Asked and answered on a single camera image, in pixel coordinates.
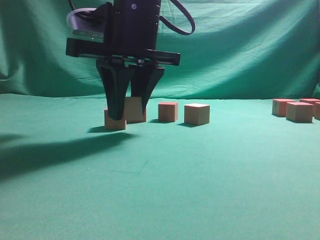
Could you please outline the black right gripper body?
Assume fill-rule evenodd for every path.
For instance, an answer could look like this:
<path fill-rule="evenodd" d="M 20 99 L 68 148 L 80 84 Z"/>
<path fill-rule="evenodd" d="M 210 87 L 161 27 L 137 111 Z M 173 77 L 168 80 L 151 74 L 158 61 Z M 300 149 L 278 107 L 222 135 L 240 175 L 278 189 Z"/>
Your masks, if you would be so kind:
<path fill-rule="evenodd" d="M 70 57 L 119 58 L 142 63 L 178 66 L 180 54 L 156 49 L 160 20 L 159 0 L 115 0 L 97 7 L 103 18 L 103 41 L 69 37 L 66 55 Z"/>

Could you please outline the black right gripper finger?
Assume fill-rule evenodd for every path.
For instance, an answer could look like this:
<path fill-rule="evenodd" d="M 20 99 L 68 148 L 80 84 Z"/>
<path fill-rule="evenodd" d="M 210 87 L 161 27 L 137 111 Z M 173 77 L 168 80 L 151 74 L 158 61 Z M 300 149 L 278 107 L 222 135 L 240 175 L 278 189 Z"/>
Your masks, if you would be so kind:
<path fill-rule="evenodd" d="M 98 59 L 96 68 L 102 80 L 107 100 L 108 115 L 113 120 L 121 120 L 124 114 L 125 97 L 134 68 L 124 63 L 112 63 Z"/>
<path fill-rule="evenodd" d="M 141 98 L 141 109 L 145 112 L 147 103 L 156 85 L 165 73 L 164 67 L 153 65 L 137 66 L 130 80 L 131 97 Z"/>

